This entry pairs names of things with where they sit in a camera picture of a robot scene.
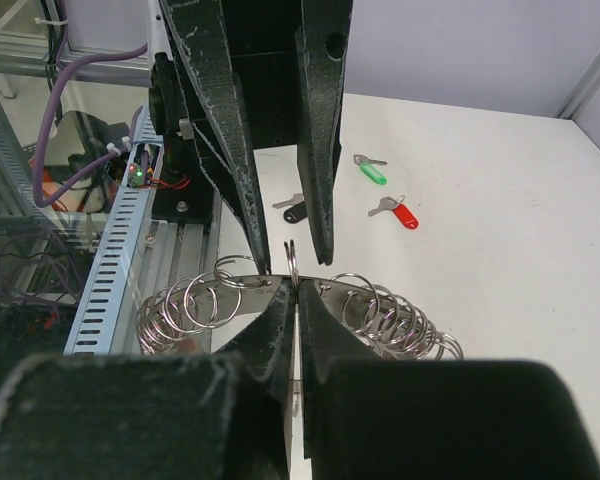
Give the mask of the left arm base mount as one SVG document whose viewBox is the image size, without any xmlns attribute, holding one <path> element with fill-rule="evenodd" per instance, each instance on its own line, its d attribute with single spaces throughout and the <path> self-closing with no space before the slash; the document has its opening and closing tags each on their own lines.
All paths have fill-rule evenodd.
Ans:
<svg viewBox="0 0 600 480">
<path fill-rule="evenodd" d="M 214 190 L 201 170 L 192 140 L 164 137 L 159 186 L 151 208 L 154 220 L 178 225 L 202 225 L 208 230 L 213 216 Z"/>
</svg>

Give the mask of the metal disc with keyrings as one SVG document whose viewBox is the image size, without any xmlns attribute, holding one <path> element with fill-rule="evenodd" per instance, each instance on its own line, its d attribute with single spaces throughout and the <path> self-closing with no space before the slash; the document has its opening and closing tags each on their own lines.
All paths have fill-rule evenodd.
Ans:
<svg viewBox="0 0 600 480">
<path fill-rule="evenodd" d="M 146 372 L 147 391 L 138 399 L 145 419 L 208 420 L 218 412 L 217 387 L 228 389 L 231 410 L 269 409 L 289 398 L 294 369 L 302 374 L 307 435 L 347 421 L 459 427 L 474 412 L 459 343 L 404 297 L 353 273 L 238 279 L 224 266 L 218 261 L 211 272 L 143 301 L 137 339 L 147 356 L 181 352 L 252 316 L 220 349 L 219 374 L 202 355 L 173 372 Z"/>
</svg>

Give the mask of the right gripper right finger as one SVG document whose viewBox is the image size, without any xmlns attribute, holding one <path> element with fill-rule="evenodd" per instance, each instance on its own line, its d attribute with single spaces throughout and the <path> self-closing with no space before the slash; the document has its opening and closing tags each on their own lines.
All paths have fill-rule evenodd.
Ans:
<svg viewBox="0 0 600 480">
<path fill-rule="evenodd" d="M 316 479 L 600 479 L 570 392 L 529 361 L 386 360 L 298 294 L 304 453 Z"/>
</svg>

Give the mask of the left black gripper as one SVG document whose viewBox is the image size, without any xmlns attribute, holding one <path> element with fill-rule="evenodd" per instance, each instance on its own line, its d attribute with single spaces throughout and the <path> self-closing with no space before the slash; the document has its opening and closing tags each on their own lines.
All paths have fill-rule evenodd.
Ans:
<svg viewBox="0 0 600 480">
<path fill-rule="evenodd" d="M 331 264 L 353 3 L 162 1 L 160 7 L 201 170 L 241 225 L 258 272 L 271 272 L 271 256 L 253 147 L 294 145 L 297 137 L 314 250 L 320 264 Z"/>
</svg>

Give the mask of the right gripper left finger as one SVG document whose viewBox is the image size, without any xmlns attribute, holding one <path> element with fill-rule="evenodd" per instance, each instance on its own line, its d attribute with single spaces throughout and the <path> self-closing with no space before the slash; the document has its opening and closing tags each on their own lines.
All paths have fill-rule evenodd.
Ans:
<svg viewBox="0 0 600 480">
<path fill-rule="evenodd" d="M 0 479 L 286 479 L 296 293 L 213 354 L 25 358 L 0 388 Z"/>
</svg>

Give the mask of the black tag key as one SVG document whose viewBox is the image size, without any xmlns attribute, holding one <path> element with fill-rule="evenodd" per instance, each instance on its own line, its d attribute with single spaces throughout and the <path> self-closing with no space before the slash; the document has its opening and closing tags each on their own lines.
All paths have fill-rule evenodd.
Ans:
<svg viewBox="0 0 600 480">
<path fill-rule="evenodd" d="M 302 193 L 296 193 L 288 200 L 274 203 L 272 207 L 277 210 L 283 210 L 283 220 L 289 224 L 297 224 L 307 218 L 306 205 Z"/>
</svg>

